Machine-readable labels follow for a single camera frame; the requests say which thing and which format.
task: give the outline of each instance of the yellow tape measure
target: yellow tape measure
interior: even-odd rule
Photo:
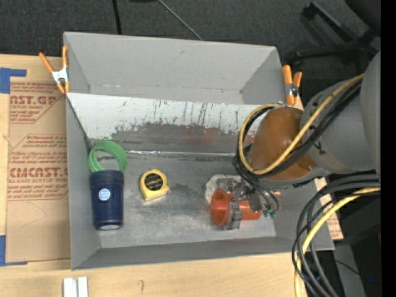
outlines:
[[[139,187],[145,200],[157,198],[169,192],[168,178],[160,170],[146,171],[140,177]]]

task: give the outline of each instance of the green handle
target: green handle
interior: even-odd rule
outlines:
[[[103,141],[95,145],[89,153],[88,166],[92,173],[105,170],[97,160],[96,151],[105,151],[112,154],[118,162],[120,171],[124,171],[127,168],[128,157],[123,148],[112,141]]]

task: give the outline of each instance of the orange object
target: orange object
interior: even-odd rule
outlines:
[[[289,65],[283,65],[283,80],[285,81],[286,105],[294,106],[297,103],[298,88],[301,84],[302,72],[295,73],[294,77],[291,75],[291,68]]]
[[[300,109],[283,107],[272,110],[263,118],[249,151],[249,164],[252,168],[266,168],[287,149],[300,131],[302,114]],[[269,179],[279,181],[302,178],[315,167],[314,161],[305,153],[296,163]]]
[[[285,85],[292,84],[293,79],[291,78],[291,68],[289,65],[283,65],[282,67],[283,79],[285,80]]]
[[[210,211],[214,224],[223,226],[231,221],[231,206],[234,198],[232,192],[225,192],[223,189],[217,189],[212,196]],[[242,220],[257,220],[261,216],[261,210],[253,212],[248,200],[239,201],[239,209],[242,210]]]
[[[297,88],[300,86],[302,76],[303,76],[302,72],[295,73],[295,76],[293,77],[293,86]]]
[[[46,56],[43,53],[38,53],[38,56],[41,58],[43,61],[45,67],[47,70],[52,73],[55,81],[56,81],[56,86],[58,87],[59,91],[64,95],[65,92],[69,92],[70,90],[70,81],[69,81],[69,73],[68,73],[68,68],[69,68],[69,57],[68,57],[68,48],[66,45],[63,46],[62,48],[62,64],[63,68],[60,71],[54,71],[52,65],[50,62],[47,60]]]

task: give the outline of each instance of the gray bin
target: gray bin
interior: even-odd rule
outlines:
[[[216,227],[205,200],[213,175],[236,175],[231,159],[246,116],[284,100],[276,48],[69,32],[64,44],[72,269],[291,251],[314,183],[282,190],[275,219],[242,221],[238,230]],[[124,226],[114,231],[93,226],[87,158],[101,140],[129,159]],[[98,157],[116,168],[107,154]],[[153,168],[171,192],[144,201],[139,178]],[[316,245],[332,249],[327,227]]]

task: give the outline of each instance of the cable bundle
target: cable bundle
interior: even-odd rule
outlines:
[[[247,185],[253,188],[253,192],[257,191],[265,199],[267,203],[266,210],[264,211],[265,214],[267,213],[271,215],[271,217],[274,217],[279,211],[279,203],[273,192],[266,188],[263,182],[259,181],[259,178],[271,177],[286,170],[292,164],[296,163],[296,161],[298,161],[315,144],[315,142],[330,126],[333,120],[340,114],[344,107],[346,107],[352,101],[352,99],[354,99],[359,94],[363,76],[364,74],[361,74],[349,80],[348,82],[345,82],[331,95],[329,95],[317,108],[317,110],[315,110],[314,114],[309,118],[304,127],[293,139],[289,147],[279,156],[277,160],[275,160],[270,166],[264,168],[263,170],[255,170],[246,161],[246,156],[251,148],[251,144],[243,147],[243,142],[248,130],[259,116],[262,116],[264,113],[267,113],[272,109],[283,107],[283,105],[262,105],[253,110],[249,116],[247,116],[239,133],[238,146],[236,149],[236,155],[233,159],[233,166],[235,167],[238,174],[247,183]],[[328,110],[326,115],[322,118],[308,139],[298,148],[295,148],[304,133],[308,131],[309,127],[319,117],[319,114],[323,111],[323,109],[338,95],[339,97],[337,98],[337,101],[334,103],[331,109]]]
[[[323,297],[337,297],[337,293],[332,288],[329,280],[325,276],[325,273],[319,263],[315,245],[312,242],[314,235],[317,233],[319,228],[324,224],[331,214],[336,212],[339,208],[345,204],[363,196],[380,196],[381,193],[381,182],[380,176],[376,174],[359,174],[356,176],[347,176],[336,181],[331,182],[326,187],[322,188],[304,207],[301,215],[297,222],[297,237],[292,248],[292,259],[293,265],[296,269],[295,275],[295,290],[296,296],[301,296],[301,287],[299,285],[299,277],[306,284],[306,287],[312,292],[314,296]],[[335,192],[342,192],[341,200],[335,203],[328,211],[325,210],[332,205],[332,202],[328,202],[323,205],[319,210],[314,213],[314,207],[316,202],[327,194],[333,194]],[[303,226],[304,219],[306,217],[306,224]],[[307,233],[307,237],[303,242],[303,235]],[[322,283],[315,278],[311,269],[309,268],[308,262],[305,258],[305,252],[307,248],[310,248],[312,257],[316,268],[321,276]],[[301,271],[301,263],[303,265],[305,274]]]

